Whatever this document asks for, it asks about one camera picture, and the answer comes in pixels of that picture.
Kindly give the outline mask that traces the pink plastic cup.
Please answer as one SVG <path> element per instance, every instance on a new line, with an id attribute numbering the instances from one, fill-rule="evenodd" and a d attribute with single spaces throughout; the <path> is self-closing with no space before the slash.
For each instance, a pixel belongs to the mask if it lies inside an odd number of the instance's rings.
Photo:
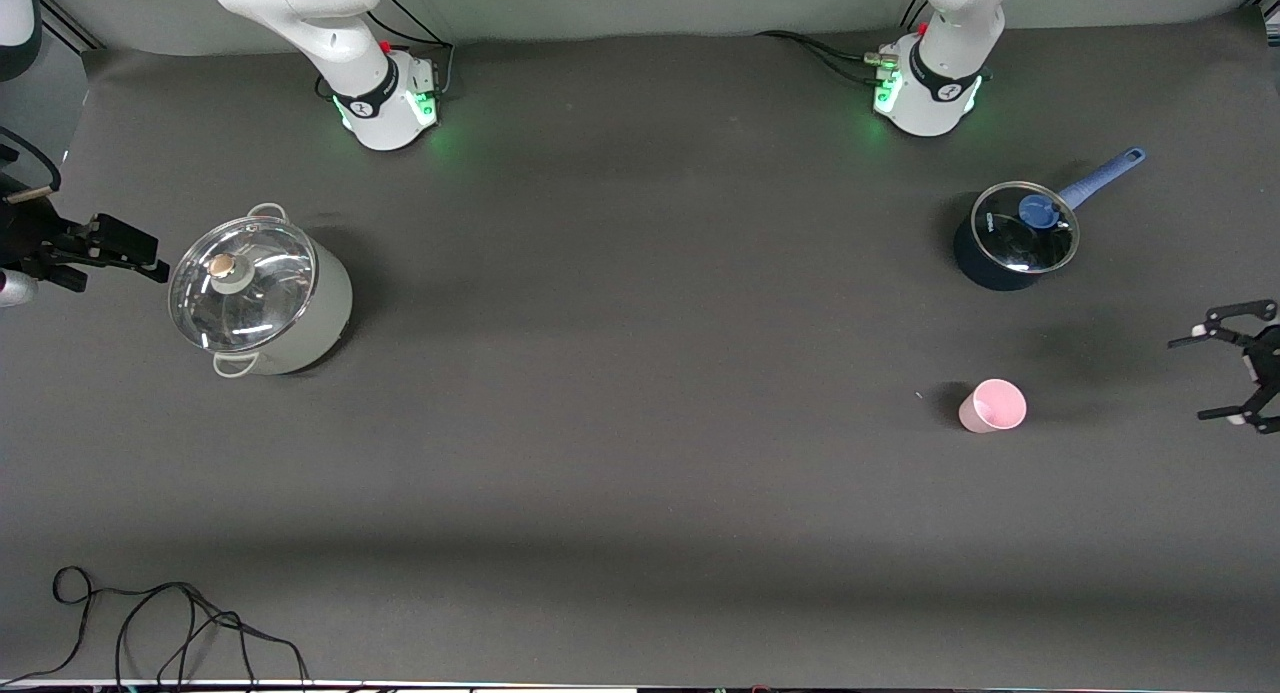
<path id="1" fill-rule="evenodd" d="M 1027 398 L 1011 382 L 988 379 L 978 384 L 957 411 L 961 425 L 973 433 L 1011 430 L 1025 420 Z"/>

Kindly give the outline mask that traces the glass pot lid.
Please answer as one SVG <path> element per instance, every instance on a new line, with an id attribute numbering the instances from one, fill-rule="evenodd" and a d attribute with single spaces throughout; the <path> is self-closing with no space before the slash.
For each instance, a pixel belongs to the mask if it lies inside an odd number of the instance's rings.
<path id="1" fill-rule="evenodd" d="M 278 215 L 227 222 L 173 268 L 169 311 L 179 333 L 210 354 L 241 354 L 284 332 L 317 279 L 314 242 Z"/>

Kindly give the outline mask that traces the white cooking pot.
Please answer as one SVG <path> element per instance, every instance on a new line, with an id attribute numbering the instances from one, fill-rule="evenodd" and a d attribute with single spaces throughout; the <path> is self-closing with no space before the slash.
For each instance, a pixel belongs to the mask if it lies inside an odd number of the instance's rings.
<path id="1" fill-rule="evenodd" d="M 278 215 L 296 225 L 278 204 L 260 204 L 244 216 L 251 215 Z M 300 229 L 314 242 L 317 252 L 317 279 L 308 302 L 292 325 L 257 348 L 241 354 L 210 354 L 202 350 L 211 355 L 212 369 L 219 377 L 238 379 L 300 371 L 323 359 L 339 342 L 353 307 L 349 274 L 333 252 Z"/>

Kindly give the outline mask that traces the glass lid blue knob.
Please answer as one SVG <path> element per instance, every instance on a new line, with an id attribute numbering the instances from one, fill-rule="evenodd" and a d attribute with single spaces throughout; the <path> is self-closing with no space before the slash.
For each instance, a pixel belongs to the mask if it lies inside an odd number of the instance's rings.
<path id="1" fill-rule="evenodd" d="M 978 196 L 970 237 L 987 260 L 1018 274 L 1046 274 L 1068 265 L 1079 243 L 1075 211 L 1041 184 L 1011 181 Z"/>

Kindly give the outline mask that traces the dark blue saucepan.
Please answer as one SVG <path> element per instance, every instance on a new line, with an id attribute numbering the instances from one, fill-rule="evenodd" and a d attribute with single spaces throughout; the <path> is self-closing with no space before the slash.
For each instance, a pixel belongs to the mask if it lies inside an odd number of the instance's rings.
<path id="1" fill-rule="evenodd" d="M 1089 175 L 1085 175 L 1082 179 L 1061 190 L 1052 190 L 1052 191 L 1062 196 L 1062 199 L 1076 214 L 1076 210 L 1084 204 L 1084 201 L 1087 201 L 1089 197 L 1100 192 L 1106 186 L 1120 179 L 1128 172 L 1139 167 L 1146 159 L 1147 159 L 1147 151 L 1144 149 L 1130 147 L 1120 152 L 1111 160 L 1106 161 L 1103 165 L 1094 169 Z M 1046 274 L 1030 274 L 1030 275 L 1018 274 L 1006 272 L 1001 269 L 998 265 L 987 260 L 986 256 L 978 250 L 977 243 L 970 237 L 969 216 L 973 205 L 970 206 L 970 210 L 964 218 L 964 220 L 957 225 L 957 229 L 954 236 L 954 260 L 957 265 L 957 269 L 965 277 L 968 277 L 972 282 L 977 283 L 978 286 L 986 289 L 1010 292 L 1010 291 L 1027 289 L 1034 286 L 1043 277 L 1056 273 L 1051 272 Z M 1079 234 L 1082 242 L 1080 225 L 1079 225 Z"/>

